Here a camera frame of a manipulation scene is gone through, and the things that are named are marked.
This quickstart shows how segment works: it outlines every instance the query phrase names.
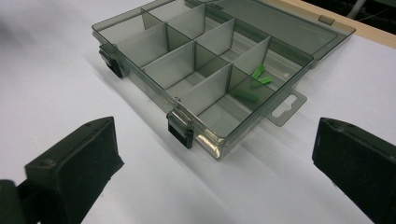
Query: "white table surface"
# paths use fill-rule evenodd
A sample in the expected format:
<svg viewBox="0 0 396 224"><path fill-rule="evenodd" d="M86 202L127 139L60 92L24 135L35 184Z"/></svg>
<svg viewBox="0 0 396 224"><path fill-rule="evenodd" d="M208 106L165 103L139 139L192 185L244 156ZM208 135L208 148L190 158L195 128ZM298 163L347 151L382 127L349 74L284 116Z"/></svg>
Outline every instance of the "white table surface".
<svg viewBox="0 0 396 224"><path fill-rule="evenodd" d="M396 144L395 49L352 36L301 79L294 117L264 119L217 162L98 54L91 26L147 2L0 0L0 178L20 184L26 163L113 116L125 165L84 223L371 223L311 155L320 117Z"/></svg>

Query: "plastic divider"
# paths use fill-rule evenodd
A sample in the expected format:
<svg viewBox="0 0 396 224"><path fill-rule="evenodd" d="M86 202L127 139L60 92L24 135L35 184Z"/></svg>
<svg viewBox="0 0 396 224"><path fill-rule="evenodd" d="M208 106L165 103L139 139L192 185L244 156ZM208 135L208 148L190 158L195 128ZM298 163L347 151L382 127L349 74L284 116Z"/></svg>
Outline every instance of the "plastic divider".
<svg viewBox="0 0 396 224"><path fill-rule="evenodd" d="M142 8L149 11L152 15L157 17L162 21L169 21L172 20L174 17L185 13L186 11L191 10L193 6L201 5L202 3L193 1L193 5L190 4L191 0L168 0L163 1L162 3L158 4L156 7L145 7Z"/></svg>
<svg viewBox="0 0 396 224"><path fill-rule="evenodd" d="M205 5L180 14L167 22L183 35L194 39L205 32Z"/></svg>
<svg viewBox="0 0 396 224"><path fill-rule="evenodd" d="M143 70L164 89L194 71L194 43L190 42L143 67Z"/></svg>
<svg viewBox="0 0 396 224"><path fill-rule="evenodd" d="M117 44L117 48L137 66L143 66L168 52L165 23Z"/></svg>
<svg viewBox="0 0 396 224"><path fill-rule="evenodd" d="M180 102L191 113L200 114L225 94L230 67L229 64L224 66L217 73L196 85L180 97Z"/></svg>
<svg viewBox="0 0 396 224"><path fill-rule="evenodd" d="M258 45L233 61L233 65L247 74L252 74L263 64L271 37L265 38Z"/></svg>
<svg viewBox="0 0 396 224"><path fill-rule="evenodd" d="M163 23L163 21L151 15L146 10L141 9L141 12L142 12L142 19L143 19L143 24L145 26L145 30Z"/></svg>
<svg viewBox="0 0 396 224"><path fill-rule="evenodd" d="M142 15L142 10L135 9L129 13L130 17L126 18L123 22L115 22L111 26L105 24L96 24L94 27L104 26L99 32L100 35L106 38L106 41L111 44L118 44L122 40L131 38L144 32L147 28L144 25L144 17Z"/></svg>
<svg viewBox="0 0 396 224"><path fill-rule="evenodd" d="M260 108L274 91L235 66L231 67L230 75L227 80L223 81L227 82L226 92L220 97L212 98L212 101L201 105L205 108L200 107L193 112L198 112L196 116L212 132L226 137L248 116ZM197 94L197 92L191 91L190 94ZM188 100L196 101L197 99L191 97Z"/></svg>
<svg viewBox="0 0 396 224"><path fill-rule="evenodd" d="M235 19L226 21L222 25L197 37L196 41L215 54L221 55L227 51L233 43L234 25Z"/></svg>

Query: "hang hole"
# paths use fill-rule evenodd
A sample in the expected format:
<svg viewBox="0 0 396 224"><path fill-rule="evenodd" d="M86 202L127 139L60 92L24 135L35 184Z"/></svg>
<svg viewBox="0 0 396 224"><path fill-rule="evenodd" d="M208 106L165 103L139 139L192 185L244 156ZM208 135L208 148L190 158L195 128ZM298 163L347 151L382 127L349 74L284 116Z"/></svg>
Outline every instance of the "hang hole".
<svg viewBox="0 0 396 224"><path fill-rule="evenodd" d="M279 118L283 113L286 111L291 110L291 105L294 103L294 101L297 100L297 96L294 94L291 94L288 98L286 98L273 112L272 116L275 118Z"/></svg>

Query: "transparent plastic box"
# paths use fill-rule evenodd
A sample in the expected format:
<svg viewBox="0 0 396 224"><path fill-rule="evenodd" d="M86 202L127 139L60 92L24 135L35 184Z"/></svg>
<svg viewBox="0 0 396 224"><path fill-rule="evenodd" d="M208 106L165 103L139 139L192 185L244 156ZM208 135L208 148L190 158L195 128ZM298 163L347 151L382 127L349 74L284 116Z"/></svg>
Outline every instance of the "transparent plastic box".
<svg viewBox="0 0 396 224"><path fill-rule="evenodd" d="M159 0L92 29L107 65L165 112L169 132L220 160L262 118L282 126L306 101L298 80L354 32L319 23L256 1ZM291 110L274 116L290 95Z"/></svg>

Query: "green plastic piece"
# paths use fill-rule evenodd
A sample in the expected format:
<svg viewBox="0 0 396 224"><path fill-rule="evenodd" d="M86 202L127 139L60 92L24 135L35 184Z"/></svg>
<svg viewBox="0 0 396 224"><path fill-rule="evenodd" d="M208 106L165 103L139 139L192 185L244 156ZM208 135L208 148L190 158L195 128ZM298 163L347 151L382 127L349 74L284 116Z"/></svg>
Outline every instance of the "green plastic piece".
<svg viewBox="0 0 396 224"><path fill-rule="evenodd" d="M262 85L268 84L270 82L272 82L272 77L263 77L263 78L259 78L257 79Z"/></svg>
<svg viewBox="0 0 396 224"><path fill-rule="evenodd" d="M250 102L257 102L259 100L259 97L257 97L256 95L246 92L246 91L240 91L240 90L235 90L233 91L233 95L236 98L239 98L241 100L246 100L246 101L250 101Z"/></svg>
<svg viewBox="0 0 396 224"><path fill-rule="evenodd" d="M264 65L260 65L256 68L256 70L250 75L251 77L253 77L254 79L257 79L262 72L265 70Z"/></svg>
<svg viewBox="0 0 396 224"><path fill-rule="evenodd" d="M257 81L253 81L251 82L251 86L252 87L260 87L261 85L266 85L269 84L273 81L272 77L262 77L257 79Z"/></svg>

